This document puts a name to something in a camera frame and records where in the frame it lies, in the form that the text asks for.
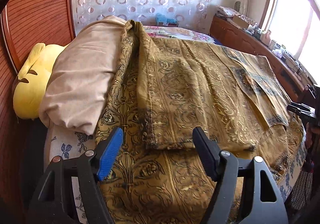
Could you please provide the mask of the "gold patterned garment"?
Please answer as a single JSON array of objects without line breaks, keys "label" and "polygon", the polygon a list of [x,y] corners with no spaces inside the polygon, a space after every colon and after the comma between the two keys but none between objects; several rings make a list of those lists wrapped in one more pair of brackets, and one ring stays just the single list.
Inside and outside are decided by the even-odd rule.
[{"label": "gold patterned garment", "polygon": [[216,184],[193,129],[237,157],[261,156],[283,197],[302,153],[302,122],[268,59],[213,43],[153,37],[139,22],[120,33],[120,58],[95,130],[124,141],[100,184],[115,223],[199,223]]}]

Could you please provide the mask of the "blue floral white bedsheet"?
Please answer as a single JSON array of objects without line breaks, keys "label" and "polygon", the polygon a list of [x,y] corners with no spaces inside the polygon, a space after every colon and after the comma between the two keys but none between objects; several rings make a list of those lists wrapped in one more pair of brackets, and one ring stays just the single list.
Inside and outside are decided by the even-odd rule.
[{"label": "blue floral white bedsheet", "polygon": [[[92,135],[75,132],[62,126],[48,128],[44,144],[44,168],[47,168],[55,156],[63,159],[71,159],[81,156],[87,150],[95,148],[95,141]],[[78,178],[72,177],[72,189],[76,211],[81,223],[88,223],[82,198],[80,195]]]}]

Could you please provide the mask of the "pink bottle on sideboard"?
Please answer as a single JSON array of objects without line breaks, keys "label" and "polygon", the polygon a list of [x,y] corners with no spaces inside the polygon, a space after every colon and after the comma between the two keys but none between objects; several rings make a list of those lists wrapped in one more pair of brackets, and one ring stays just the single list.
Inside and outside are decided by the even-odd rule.
[{"label": "pink bottle on sideboard", "polygon": [[271,42],[271,31],[267,30],[263,35],[261,35],[260,39],[264,45],[269,46]]}]

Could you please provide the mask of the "wood framed window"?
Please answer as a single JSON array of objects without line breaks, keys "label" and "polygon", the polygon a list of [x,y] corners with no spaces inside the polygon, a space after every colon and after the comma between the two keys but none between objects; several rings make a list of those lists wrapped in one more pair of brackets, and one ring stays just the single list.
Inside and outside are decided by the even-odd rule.
[{"label": "wood framed window", "polygon": [[270,0],[264,28],[314,77],[319,77],[319,18],[308,0]]}]

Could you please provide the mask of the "beige pillow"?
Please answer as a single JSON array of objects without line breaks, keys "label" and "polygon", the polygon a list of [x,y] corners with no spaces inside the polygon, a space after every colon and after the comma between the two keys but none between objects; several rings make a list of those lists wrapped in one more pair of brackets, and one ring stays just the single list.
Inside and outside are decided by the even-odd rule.
[{"label": "beige pillow", "polygon": [[47,127],[94,133],[117,71],[125,24],[116,16],[93,22],[57,57],[39,109]]}]

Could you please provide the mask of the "cardboard box on sideboard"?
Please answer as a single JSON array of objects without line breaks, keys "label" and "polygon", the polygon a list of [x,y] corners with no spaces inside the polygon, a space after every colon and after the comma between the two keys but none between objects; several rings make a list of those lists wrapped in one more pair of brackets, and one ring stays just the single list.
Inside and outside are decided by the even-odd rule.
[{"label": "cardboard box on sideboard", "polygon": [[244,15],[238,15],[238,16],[234,15],[232,18],[232,21],[234,24],[236,24],[240,28],[246,29],[246,30],[255,29],[258,26],[256,21]]}]

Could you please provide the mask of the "long wooden sideboard cabinet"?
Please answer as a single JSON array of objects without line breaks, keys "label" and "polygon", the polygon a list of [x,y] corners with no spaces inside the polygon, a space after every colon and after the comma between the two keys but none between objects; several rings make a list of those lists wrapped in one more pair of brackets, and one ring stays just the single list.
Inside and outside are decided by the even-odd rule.
[{"label": "long wooden sideboard cabinet", "polygon": [[301,83],[298,76],[260,41],[218,16],[213,17],[209,34],[229,48],[266,56],[275,76],[292,101],[315,107],[316,99],[310,91],[305,90],[306,84]]}]

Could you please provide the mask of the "yellow plush toy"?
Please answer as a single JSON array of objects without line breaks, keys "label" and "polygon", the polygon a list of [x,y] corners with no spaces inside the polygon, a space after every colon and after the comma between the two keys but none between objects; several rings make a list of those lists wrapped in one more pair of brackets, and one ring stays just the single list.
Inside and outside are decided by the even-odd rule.
[{"label": "yellow plush toy", "polygon": [[40,103],[44,97],[53,65],[66,47],[57,44],[37,43],[30,51],[17,75],[13,93],[13,108],[21,119],[39,117]]}]

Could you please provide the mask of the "pink floral quilt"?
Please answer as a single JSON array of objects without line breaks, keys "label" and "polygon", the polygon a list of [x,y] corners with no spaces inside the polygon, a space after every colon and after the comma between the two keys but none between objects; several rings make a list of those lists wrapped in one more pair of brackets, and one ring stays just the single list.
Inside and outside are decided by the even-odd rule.
[{"label": "pink floral quilt", "polygon": [[178,38],[221,45],[221,43],[215,38],[204,33],[184,28],[164,26],[143,26],[143,28],[150,37]]}]

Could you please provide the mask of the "blue box on bed end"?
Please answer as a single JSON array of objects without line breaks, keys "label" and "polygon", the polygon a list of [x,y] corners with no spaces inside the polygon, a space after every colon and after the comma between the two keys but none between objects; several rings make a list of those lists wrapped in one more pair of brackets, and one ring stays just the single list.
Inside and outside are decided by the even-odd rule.
[{"label": "blue box on bed end", "polygon": [[161,13],[157,13],[155,16],[157,26],[175,26],[178,27],[178,21],[174,18],[168,18]]}]

